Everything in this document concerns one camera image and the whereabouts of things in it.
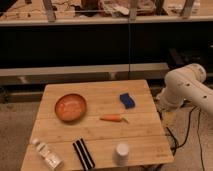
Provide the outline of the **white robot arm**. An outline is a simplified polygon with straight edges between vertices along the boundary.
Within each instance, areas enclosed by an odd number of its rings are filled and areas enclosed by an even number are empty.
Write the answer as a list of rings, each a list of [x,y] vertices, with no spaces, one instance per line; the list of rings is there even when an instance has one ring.
[[[213,89],[203,84],[205,80],[206,71],[197,63],[169,71],[164,77],[165,87],[158,94],[159,109],[175,110],[188,100],[213,116]]]

